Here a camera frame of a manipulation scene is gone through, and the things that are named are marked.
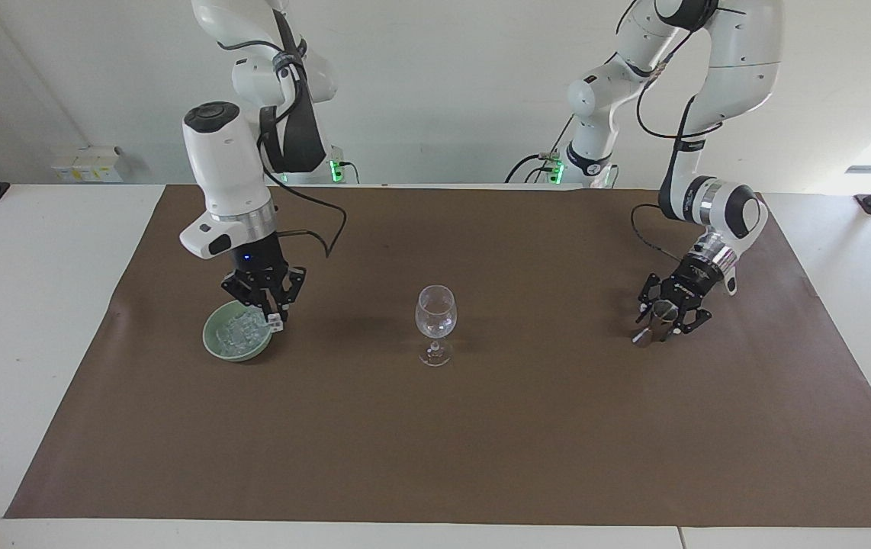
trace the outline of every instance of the brown tabletop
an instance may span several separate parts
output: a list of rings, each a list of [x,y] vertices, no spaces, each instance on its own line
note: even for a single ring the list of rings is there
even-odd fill
[[[249,364],[201,344],[226,258],[164,192],[8,518],[871,527],[871,389],[778,229],[715,319],[628,337],[649,272],[644,191],[319,190],[351,213],[289,327]],[[276,194],[283,229],[329,210]],[[700,228],[655,211],[682,254]],[[415,299],[456,294],[456,357],[425,368]]]

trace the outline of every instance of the white table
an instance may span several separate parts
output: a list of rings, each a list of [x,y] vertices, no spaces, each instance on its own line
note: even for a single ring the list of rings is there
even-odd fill
[[[0,203],[0,517],[162,189],[35,185],[14,187]],[[775,194],[767,201],[871,383],[871,218],[847,197]],[[0,547],[679,549],[683,543],[863,547],[871,545],[871,531],[0,520]]]

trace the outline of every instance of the bowl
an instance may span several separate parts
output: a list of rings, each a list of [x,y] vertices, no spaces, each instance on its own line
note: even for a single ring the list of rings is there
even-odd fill
[[[225,305],[216,309],[215,313],[212,313],[212,316],[209,316],[208,320],[205,320],[205,327],[202,328],[201,331],[201,341],[205,344],[206,350],[211,352],[213,357],[222,358],[223,361],[228,362],[244,362],[248,361],[250,358],[258,357],[260,352],[265,351],[265,348],[269,345],[269,340],[272,340],[272,327],[269,328],[268,333],[265,334],[265,338],[262,338],[262,341],[255,348],[252,348],[249,352],[245,352],[243,355],[227,357],[220,351],[220,347],[222,346],[220,346],[219,336],[215,333],[216,330],[221,326],[225,326],[225,324],[234,319],[234,317],[237,317],[241,315],[241,313],[245,313],[250,309],[253,308],[247,307],[240,302],[233,301],[225,303]]]

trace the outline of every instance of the wine glass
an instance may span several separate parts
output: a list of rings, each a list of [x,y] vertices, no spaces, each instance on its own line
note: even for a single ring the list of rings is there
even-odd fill
[[[456,298],[449,288],[429,286],[419,294],[415,326],[429,338],[429,343],[419,352],[422,364],[438,368],[452,359],[452,345],[445,341],[445,337],[456,327],[458,319]]]

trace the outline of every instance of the green led indicator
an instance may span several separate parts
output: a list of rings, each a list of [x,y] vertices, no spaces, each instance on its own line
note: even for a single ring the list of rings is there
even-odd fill
[[[564,177],[564,163],[558,160],[554,166],[554,171],[551,172],[551,183],[555,185],[561,184],[561,179]]]
[[[344,168],[337,160],[330,161],[330,171],[334,177],[334,183],[341,183],[344,180]]]

